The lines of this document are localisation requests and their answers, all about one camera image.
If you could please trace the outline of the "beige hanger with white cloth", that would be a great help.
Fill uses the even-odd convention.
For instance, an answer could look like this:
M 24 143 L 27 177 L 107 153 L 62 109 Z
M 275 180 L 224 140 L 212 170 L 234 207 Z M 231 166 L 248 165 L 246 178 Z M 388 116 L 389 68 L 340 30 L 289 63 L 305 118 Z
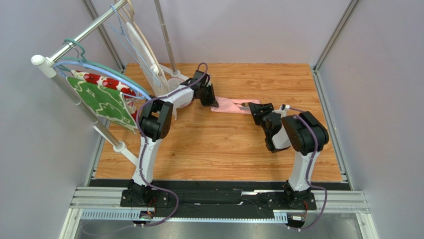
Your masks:
M 132 53 L 133 58 L 137 60 L 154 95 L 165 95 L 171 92 L 165 73 L 140 27 L 134 20 L 135 12 L 132 2 L 128 0 L 127 5 L 128 8 L 122 7 L 117 11 L 117 14 L 126 24 L 129 42 L 132 48 L 129 52 Z

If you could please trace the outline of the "pink cloth napkin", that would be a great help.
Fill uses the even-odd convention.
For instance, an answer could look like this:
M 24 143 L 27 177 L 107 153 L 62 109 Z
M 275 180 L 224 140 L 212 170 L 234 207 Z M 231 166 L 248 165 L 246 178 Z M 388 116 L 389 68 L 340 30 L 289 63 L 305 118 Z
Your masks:
M 251 114 L 249 107 L 241 107 L 239 108 L 235 103 L 243 103 L 243 102 L 252 102 L 259 104 L 259 100 L 249 100 L 249 99 L 229 99 L 224 97 L 216 97 L 217 102 L 219 103 L 219 107 L 211 107 L 212 112 L 216 113 L 228 113 L 228 114 L 243 114 L 249 115 Z

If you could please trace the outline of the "teal plastic hanger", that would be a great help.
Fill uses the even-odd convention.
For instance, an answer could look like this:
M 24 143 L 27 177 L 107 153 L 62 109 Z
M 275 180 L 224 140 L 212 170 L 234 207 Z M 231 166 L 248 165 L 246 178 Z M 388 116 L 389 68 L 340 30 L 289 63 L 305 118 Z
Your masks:
M 101 68 L 104 68 L 104 69 L 112 69 L 112 68 L 109 68 L 109 67 L 107 67 L 107 66 L 105 66 L 105 65 L 102 65 L 102 64 L 100 64 L 100 63 L 97 63 L 97 62 L 93 62 L 93 61 L 89 61 L 89 60 L 87 60 L 86 58 L 85 58 L 85 56 L 84 56 L 84 54 L 85 54 L 85 49 L 84 49 L 84 47 L 79 43 L 79 42 L 77 42 L 77 41 L 75 41 L 75 40 L 73 40 L 73 39 L 70 39 L 70 38 L 66 38 L 65 40 L 64 40 L 64 44 L 66 44 L 66 46 L 71 46 L 70 45 L 70 43 L 72 43 L 73 44 L 73 46 L 72 46 L 72 48 L 74 48 L 74 45 L 76 45 L 76 46 L 78 46 L 79 48 L 80 48 L 80 50 L 81 51 L 78 51 L 77 50 L 77 52 L 78 52 L 78 56 L 76 57 L 76 58 L 72 58 L 72 57 L 63 57 L 62 59 L 65 59 L 65 60 L 76 60 L 76 61 L 80 61 L 80 62 L 83 62 L 83 63 L 88 63 L 88 64 L 92 64 L 92 65 L 95 65 L 95 66 L 98 66 L 98 67 L 101 67 Z M 68 69 L 68 68 L 66 68 L 66 67 L 62 67 L 62 66 L 60 66 L 60 67 L 58 67 L 59 69 L 60 69 L 60 74 L 62 75 L 62 76 L 65 76 L 64 75 L 64 73 L 63 73 L 63 70 L 65 70 L 65 71 L 68 71 L 68 72 L 70 72 L 70 70 Z

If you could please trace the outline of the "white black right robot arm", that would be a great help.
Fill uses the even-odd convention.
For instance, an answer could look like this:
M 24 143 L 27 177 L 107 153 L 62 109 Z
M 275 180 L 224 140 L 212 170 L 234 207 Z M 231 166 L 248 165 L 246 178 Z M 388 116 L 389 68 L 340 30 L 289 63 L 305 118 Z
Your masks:
M 313 194 L 310 182 L 315 162 L 329 142 L 327 129 L 309 111 L 297 110 L 289 115 L 289 105 L 276 110 L 272 104 L 248 103 L 254 123 L 262 127 L 267 149 L 276 153 L 292 147 L 295 159 L 292 173 L 280 195 L 288 208 L 298 208 Z

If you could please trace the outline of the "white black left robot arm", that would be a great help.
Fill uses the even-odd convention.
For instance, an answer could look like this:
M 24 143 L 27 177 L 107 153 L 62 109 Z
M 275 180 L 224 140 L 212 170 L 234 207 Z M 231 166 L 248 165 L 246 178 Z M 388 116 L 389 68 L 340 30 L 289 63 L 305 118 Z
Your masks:
M 152 198 L 153 170 L 159 147 L 171 128 L 176 109 L 199 99 L 205 107 L 218 106 L 211 77 L 207 71 L 196 70 L 193 77 L 171 92 L 148 100 L 141 107 L 137 123 L 141 134 L 141 149 L 136 170 L 125 191 L 147 204 Z

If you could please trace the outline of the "red floral white cloth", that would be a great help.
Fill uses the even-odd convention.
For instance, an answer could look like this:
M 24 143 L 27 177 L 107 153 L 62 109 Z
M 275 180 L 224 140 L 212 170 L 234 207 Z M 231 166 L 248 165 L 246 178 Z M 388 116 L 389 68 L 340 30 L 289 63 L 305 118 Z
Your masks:
M 76 79 L 84 80 L 86 82 L 89 82 L 95 85 L 101 85 L 101 86 L 122 92 L 125 98 L 125 103 L 128 106 L 131 116 L 134 118 L 134 120 L 136 119 L 137 109 L 134 102 L 135 98 L 131 97 L 131 96 L 136 96 L 136 93 L 128 85 L 116 79 L 98 75 L 98 74 L 89 73 L 89 72 L 71 70 L 71 74 Z

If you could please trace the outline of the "light blue thin hanger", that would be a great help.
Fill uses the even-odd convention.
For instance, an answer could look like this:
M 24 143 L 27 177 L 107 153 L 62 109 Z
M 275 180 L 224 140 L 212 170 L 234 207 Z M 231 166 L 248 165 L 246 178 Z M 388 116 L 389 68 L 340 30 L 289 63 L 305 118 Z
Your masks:
M 146 45 L 142 36 L 139 34 L 137 29 L 132 23 L 120 14 L 119 10 L 116 9 L 112 4 L 110 5 L 113 12 L 117 15 L 119 28 L 116 29 L 110 25 L 110 29 L 117 36 L 122 46 L 125 47 L 126 51 L 130 53 L 132 58 L 136 60 L 149 81 L 152 88 L 162 88 L 164 83 L 162 81 L 163 73 L 158 66 L 157 61 L 153 57 L 150 48 Z

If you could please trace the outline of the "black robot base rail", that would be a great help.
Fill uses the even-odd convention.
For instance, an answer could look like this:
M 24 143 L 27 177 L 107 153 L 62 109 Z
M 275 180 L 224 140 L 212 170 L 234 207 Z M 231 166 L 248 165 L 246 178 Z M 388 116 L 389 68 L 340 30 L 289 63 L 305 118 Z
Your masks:
M 153 187 L 130 180 L 120 206 L 144 208 L 156 217 L 271 219 L 274 210 L 317 209 L 310 190 L 292 193 L 286 182 L 153 181 Z

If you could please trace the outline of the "blue plastic hanger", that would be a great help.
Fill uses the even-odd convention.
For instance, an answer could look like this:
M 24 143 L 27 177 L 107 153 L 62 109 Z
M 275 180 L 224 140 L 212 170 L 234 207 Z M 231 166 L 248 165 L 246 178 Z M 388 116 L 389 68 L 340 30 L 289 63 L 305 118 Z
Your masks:
M 152 97 L 149 95 L 149 92 L 143 88 L 141 85 L 139 85 L 138 83 L 136 83 L 135 81 L 133 81 L 132 79 L 130 79 L 129 77 L 116 72 L 115 70 L 112 69 L 104 69 L 92 64 L 88 64 L 88 63 L 83 63 L 80 61 L 76 61 L 76 60 L 66 60 L 66 61 L 60 61 L 57 63 L 54 63 L 52 68 L 56 69 L 62 65 L 76 65 L 76 66 L 82 66 L 84 68 L 88 68 L 91 70 L 95 70 L 98 71 L 100 73 L 102 73 L 105 76 L 109 76 L 111 78 L 114 78 L 126 85 L 128 85 L 130 88 L 132 88 L 133 90 L 135 90 L 137 93 L 141 94 L 145 99 L 150 100 L 152 99 Z

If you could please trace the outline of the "green patterned cloth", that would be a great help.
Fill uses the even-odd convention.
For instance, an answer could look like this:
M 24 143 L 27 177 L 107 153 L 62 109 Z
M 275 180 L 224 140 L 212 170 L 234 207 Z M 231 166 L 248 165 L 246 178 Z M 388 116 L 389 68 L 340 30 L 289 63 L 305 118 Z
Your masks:
M 66 81 L 96 116 L 136 133 L 133 110 L 128 106 L 122 92 L 73 77 L 67 77 Z

